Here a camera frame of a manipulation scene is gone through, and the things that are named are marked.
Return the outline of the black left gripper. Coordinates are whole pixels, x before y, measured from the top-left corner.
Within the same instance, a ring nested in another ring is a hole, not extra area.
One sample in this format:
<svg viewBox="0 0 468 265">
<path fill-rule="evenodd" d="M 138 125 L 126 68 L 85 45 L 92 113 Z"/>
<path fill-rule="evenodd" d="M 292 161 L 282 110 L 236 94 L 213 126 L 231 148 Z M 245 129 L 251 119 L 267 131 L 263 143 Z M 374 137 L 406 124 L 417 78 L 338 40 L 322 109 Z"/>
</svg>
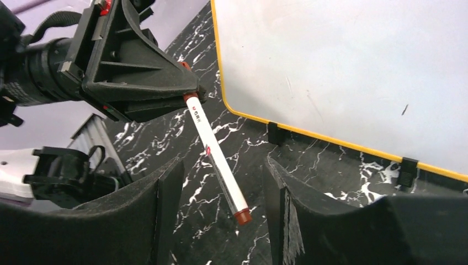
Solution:
<svg viewBox="0 0 468 265">
<path fill-rule="evenodd" d="M 121 119 L 115 102 L 130 102 L 124 113 L 143 123 L 187 107 L 195 97 L 207 101 L 199 79 L 162 51 L 140 28 L 131 1 L 95 1 L 82 13 L 60 10 L 49 15 L 28 44 L 50 28 L 76 25 L 72 38 L 54 39 L 41 50 L 49 66 L 46 93 L 53 102 L 85 101 L 109 119 Z"/>
</svg>

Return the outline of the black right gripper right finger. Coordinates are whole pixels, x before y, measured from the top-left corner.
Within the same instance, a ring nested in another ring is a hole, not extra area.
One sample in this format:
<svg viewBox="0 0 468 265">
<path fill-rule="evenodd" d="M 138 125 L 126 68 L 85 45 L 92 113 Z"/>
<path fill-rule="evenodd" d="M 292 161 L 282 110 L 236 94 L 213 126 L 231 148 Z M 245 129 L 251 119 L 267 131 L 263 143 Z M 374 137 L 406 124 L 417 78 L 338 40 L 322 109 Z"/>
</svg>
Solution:
<svg viewBox="0 0 468 265">
<path fill-rule="evenodd" d="M 384 196 L 362 208 L 264 161 L 273 264 L 466 264 L 467 197 Z"/>
</svg>

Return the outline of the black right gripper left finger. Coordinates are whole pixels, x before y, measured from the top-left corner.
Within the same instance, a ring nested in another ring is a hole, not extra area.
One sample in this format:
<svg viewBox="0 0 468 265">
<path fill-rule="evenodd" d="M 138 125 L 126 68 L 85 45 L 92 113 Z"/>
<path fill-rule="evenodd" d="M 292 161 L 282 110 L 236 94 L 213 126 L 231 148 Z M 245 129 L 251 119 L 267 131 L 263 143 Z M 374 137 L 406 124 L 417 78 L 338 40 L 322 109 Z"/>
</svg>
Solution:
<svg viewBox="0 0 468 265">
<path fill-rule="evenodd" d="M 2 264 L 168 264 L 184 177 L 175 157 L 73 209 L 1 205 Z"/>
</svg>

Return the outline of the red marker cap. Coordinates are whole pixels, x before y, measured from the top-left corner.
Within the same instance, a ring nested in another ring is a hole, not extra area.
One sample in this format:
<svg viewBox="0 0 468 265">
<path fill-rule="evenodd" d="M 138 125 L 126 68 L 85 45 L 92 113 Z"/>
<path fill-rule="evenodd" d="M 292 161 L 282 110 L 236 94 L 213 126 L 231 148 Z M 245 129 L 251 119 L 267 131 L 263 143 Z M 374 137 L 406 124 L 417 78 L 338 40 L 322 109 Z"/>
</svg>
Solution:
<svg viewBox="0 0 468 265">
<path fill-rule="evenodd" d="M 187 69 L 188 71 L 191 71 L 191 67 L 189 66 L 189 64 L 187 62 L 180 62 L 180 64 L 185 68 Z"/>
</svg>

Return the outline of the white red marker pen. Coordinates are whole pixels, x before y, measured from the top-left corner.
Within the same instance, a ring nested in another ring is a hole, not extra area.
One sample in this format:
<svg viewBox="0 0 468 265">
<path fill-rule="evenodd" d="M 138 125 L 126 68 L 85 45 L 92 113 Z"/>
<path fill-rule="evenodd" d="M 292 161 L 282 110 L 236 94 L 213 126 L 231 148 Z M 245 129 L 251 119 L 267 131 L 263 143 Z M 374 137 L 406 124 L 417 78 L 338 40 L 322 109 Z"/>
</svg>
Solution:
<svg viewBox="0 0 468 265">
<path fill-rule="evenodd" d="M 213 133 L 198 95 L 188 93 L 183 96 L 183 99 L 190 111 L 205 153 L 211 161 L 232 215 L 240 225 L 249 223 L 252 221 L 249 207 Z"/>
</svg>

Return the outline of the yellow framed whiteboard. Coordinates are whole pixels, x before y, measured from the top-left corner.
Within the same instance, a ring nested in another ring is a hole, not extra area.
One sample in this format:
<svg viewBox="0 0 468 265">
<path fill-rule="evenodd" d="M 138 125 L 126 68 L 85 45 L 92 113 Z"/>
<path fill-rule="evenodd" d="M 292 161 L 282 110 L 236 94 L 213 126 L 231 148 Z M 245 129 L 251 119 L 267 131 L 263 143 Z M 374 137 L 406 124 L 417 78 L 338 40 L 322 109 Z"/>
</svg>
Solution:
<svg viewBox="0 0 468 265">
<path fill-rule="evenodd" d="M 230 112 L 467 181 L 466 1 L 211 9 Z"/>
</svg>

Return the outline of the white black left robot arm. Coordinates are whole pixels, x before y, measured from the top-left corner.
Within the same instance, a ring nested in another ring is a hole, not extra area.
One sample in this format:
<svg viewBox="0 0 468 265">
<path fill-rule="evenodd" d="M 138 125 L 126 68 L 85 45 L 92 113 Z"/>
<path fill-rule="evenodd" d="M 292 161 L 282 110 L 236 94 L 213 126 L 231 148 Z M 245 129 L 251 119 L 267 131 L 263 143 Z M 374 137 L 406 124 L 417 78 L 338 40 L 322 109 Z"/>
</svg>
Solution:
<svg viewBox="0 0 468 265">
<path fill-rule="evenodd" d="M 187 63 L 158 46 L 140 24 L 152 1 L 92 1 L 82 13 L 57 11 L 33 34 L 1 5 L 1 126 L 19 127 L 17 107 L 84 101 L 113 121 L 146 122 L 202 103 L 206 89 Z M 61 208 L 100 198 L 131 183 L 107 144 L 1 151 L 1 199 Z"/>
</svg>

